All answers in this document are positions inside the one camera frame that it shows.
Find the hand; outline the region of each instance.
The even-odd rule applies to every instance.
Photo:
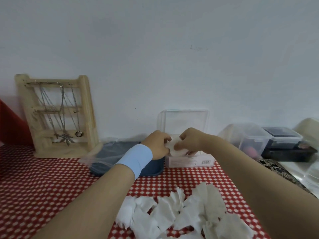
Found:
[[[153,160],[161,159],[169,153],[169,149],[164,146],[172,138],[164,132],[156,130],[151,133],[141,144],[147,146],[153,154]]]
[[[195,128],[188,128],[180,135],[182,141],[175,144],[174,149],[176,151],[187,149],[189,151],[187,155],[192,156],[202,150],[202,141],[206,135]]]

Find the dark blue container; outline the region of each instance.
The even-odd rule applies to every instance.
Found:
[[[96,155],[97,160],[100,162],[92,163],[90,172],[101,177],[110,168],[116,164],[121,157],[133,146],[140,142],[108,142],[103,145],[101,151]],[[151,160],[144,169],[142,169],[140,176],[157,176],[164,170],[164,158],[159,160]]]

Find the red and white polka dot tablecloth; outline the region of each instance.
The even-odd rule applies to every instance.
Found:
[[[31,238],[59,211],[98,178],[74,159],[37,159],[28,146],[0,147],[0,238]],[[238,214],[255,232],[254,239],[270,238],[261,228],[244,198],[218,163],[210,168],[165,169],[157,177],[140,177],[128,195],[169,196],[175,186],[186,197],[200,182],[213,183],[225,201],[229,213]],[[179,237],[192,229],[168,229],[169,236]],[[134,238],[133,232],[114,225],[112,239]]]

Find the white wall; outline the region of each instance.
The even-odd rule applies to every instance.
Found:
[[[100,138],[167,108],[293,127],[319,117],[318,0],[0,0],[0,98],[14,74],[86,74]]]

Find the wooden jewelry stand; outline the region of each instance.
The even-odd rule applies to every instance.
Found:
[[[21,96],[22,105],[26,115],[26,119],[31,131],[34,142],[35,153],[37,158],[79,158],[86,155],[99,144],[99,138],[96,130],[96,123],[91,100],[90,84],[87,76],[79,76],[74,80],[55,80],[55,79],[31,79],[26,74],[15,75],[15,81],[18,86],[18,92]],[[62,94],[61,106],[54,106],[47,96],[44,88],[57,87],[60,88]],[[39,97],[35,88],[39,88],[41,96]],[[67,106],[64,88],[71,88],[74,98],[74,106]],[[77,106],[73,88],[79,88],[81,95],[81,106]],[[80,131],[80,123],[78,118],[78,127],[76,130],[66,130],[64,116],[68,115],[65,110],[69,109],[74,112],[78,118],[78,114],[84,116],[84,131]],[[49,123],[53,129],[48,129],[50,124],[46,122],[45,115],[49,118]],[[60,129],[56,129],[53,125],[52,116],[58,121]],[[73,135],[76,137],[84,136],[87,142],[74,142]]]

